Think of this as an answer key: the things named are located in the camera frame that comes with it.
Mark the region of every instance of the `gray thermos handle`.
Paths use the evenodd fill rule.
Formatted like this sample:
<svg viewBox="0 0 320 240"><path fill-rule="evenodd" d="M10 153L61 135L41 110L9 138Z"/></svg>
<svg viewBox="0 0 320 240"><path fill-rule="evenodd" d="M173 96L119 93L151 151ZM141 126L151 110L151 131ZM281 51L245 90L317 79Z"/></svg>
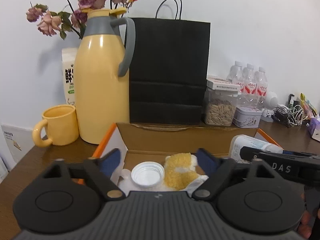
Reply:
<svg viewBox="0 0 320 240"><path fill-rule="evenodd" d="M134 46L136 43L136 28L134 26L134 21L130 18L119 18L114 19L110 21L110 24L112 27L119 26L122 24L126 25L127 28L127 43L125 46L125 53L123 61L119 64L119 70L118 70L118 76L123 77L130 66L133 52L134 52Z"/></svg>

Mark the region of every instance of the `yellow mug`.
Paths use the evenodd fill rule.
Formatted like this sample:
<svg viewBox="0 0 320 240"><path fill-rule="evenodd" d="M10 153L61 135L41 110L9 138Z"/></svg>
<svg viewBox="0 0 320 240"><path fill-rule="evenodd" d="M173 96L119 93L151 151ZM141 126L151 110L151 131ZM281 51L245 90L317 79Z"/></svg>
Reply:
<svg viewBox="0 0 320 240"><path fill-rule="evenodd" d="M45 129L47 139L42 140L41 130ZM79 137L76 108L71 105L59 105L45 110L42 120L37 123L32 132L32 139L39 147L67 145Z"/></svg>

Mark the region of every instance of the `red label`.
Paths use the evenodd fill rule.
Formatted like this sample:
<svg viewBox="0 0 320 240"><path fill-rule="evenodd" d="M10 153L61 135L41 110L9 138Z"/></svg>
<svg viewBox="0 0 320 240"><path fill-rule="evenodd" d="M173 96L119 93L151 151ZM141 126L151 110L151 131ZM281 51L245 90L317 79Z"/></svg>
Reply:
<svg viewBox="0 0 320 240"><path fill-rule="evenodd" d="M253 82L249 82L245 85L244 89L248 94L255 94L256 93L257 84Z"/></svg>
<svg viewBox="0 0 320 240"><path fill-rule="evenodd" d="M243 89L244 89L244 83L242 83L242 82L237 82L236 84L240 86L240 92L242 93L242 92L243 92Z"/></svg>
<svg viewBox="0 0 320 240"><path fill-rule="evenodd" d="M257 94L259 95L259 96L265 96L266 95L266 93L267 93L267 88L266 87L264 87L264 86L258 86L258 88L257 88Z"/></svg>

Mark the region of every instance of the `hand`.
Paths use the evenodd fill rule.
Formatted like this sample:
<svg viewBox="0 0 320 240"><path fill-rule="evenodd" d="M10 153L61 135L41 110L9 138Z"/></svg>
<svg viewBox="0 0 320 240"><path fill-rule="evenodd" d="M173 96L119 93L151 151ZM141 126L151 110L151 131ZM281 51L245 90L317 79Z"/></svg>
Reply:
<svg viewBox="0 0 320 240"><path fill-rule="evenodd" d="M318 210L318 218L320 219L320 210ZM311 215L308 211L305 211L302 215L300 225L298 227L298 234L301 235L303 238L308 239L311 236L312 227L308 226L310 221Z"/></svg>

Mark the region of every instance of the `purple box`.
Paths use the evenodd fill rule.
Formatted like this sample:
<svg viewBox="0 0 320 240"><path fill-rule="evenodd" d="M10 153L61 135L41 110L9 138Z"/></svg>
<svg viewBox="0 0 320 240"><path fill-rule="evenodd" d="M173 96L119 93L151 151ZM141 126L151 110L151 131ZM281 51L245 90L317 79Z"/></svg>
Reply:
<svg viewBox="0 0 320 240"><path fill-rule="evenodd" d="M318 119L311 119L308 131L311 135L311 138L320 142L320 121Z"/></svg>

